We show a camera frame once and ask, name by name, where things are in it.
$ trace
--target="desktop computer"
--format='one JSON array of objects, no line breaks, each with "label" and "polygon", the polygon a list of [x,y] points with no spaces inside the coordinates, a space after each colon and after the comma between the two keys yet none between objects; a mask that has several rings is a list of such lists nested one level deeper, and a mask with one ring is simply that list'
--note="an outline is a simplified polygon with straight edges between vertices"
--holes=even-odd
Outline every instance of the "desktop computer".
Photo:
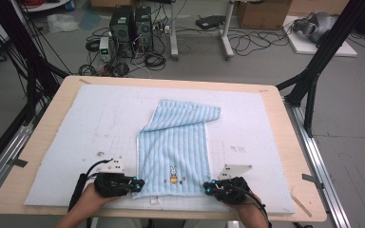
[{"label": "desktop computer", "polygon": [[135,11],[137,46],[139,52],[153,51],[152,18],[150,7],[138,7]]},{"label": "desktop computer", "polygon": [[132,6],[116,6],[109,28],[117,55],[122,53],[122,57],[133,57],[132,45],[137,35]]}]

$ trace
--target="computer tower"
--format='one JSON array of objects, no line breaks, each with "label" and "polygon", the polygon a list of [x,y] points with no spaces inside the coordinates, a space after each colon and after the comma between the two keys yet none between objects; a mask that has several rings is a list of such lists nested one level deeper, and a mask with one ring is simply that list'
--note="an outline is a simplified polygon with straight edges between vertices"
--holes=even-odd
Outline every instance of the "computer tower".
[{"label": "computer tower", "polygon": [[140,52],[153,51],[152,18],[150,7],[138,7],[135,10],[135,24],[137,29],[138,50]]},{"label": "computer tower", "polygon": [[133,42],[136,39],[136,29],[132,6],[116,6],[109,28],[116,47],[118,43]]}]

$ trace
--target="cardboard box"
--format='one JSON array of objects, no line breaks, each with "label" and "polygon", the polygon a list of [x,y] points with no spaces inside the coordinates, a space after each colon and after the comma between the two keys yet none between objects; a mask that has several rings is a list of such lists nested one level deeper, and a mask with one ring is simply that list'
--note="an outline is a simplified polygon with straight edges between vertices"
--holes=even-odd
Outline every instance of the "cardboard box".
[{"label": "cardboard box", "polygon": [[243,29],[280,29],[292,0],[266,0],[261,4],[250,2],[239,5],[237,18]]},{"label": "cardboard box", "polygon": [[310,12],[325,11],[333,15],[340,15],[349,0],[293,0],[289,8],[289,15],[307,16]]},{"label": "cardboard box", "polygon": [[114,8],[117,5],[135,6],[135,0],[90,0],[94,8]]}]

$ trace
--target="small device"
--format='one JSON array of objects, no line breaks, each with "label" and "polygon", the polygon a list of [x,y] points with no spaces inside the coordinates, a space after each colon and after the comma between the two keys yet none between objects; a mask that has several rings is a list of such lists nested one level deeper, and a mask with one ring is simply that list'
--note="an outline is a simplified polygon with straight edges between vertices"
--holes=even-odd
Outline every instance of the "small device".
[{"label": "small device", "polygon": [[109,38],[100,38],[100,55],[102,56],[102,61],[108,63],[111,61],[111,53],[109,49]]},{"label": "small device", "polygon": [[201,29],[211,29],[224,24],[224,16],[208,16],[196,20],[195,23]]},{"label": "small device", "polygon": [[125,196],[129,192],[141,192],[144,186],[144,180],[125,176],[121,156],[103,163],[97,170],[99,173],[94,186],[96,192],[104,198]]}]

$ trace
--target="table leg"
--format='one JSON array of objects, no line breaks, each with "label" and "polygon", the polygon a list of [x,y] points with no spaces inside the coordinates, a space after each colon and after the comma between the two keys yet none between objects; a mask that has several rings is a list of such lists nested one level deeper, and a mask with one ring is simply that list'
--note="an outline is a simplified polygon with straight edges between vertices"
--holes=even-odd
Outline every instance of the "table leg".
[{"label": "table leg", "polygon": [[227,5],[224,29],[221,30],[221,41],[223,42],[224,49],[226,50],[226,60],[234,56],[233,49],[230,46],[229,39],[227,38],[227,32],[230,26],[230,19],[232,18],[233,7],[234,7],[234,0],[229,0],[229,3]]},{"label": "table leg", "polygon": [[171,58],[173,60],[179,60],[179,48],[177,47],[177,35],[176,35],[176,17],[174,17],[174,7],[176,0],[171,1],[171,25],[170,25],[170,48]]}]

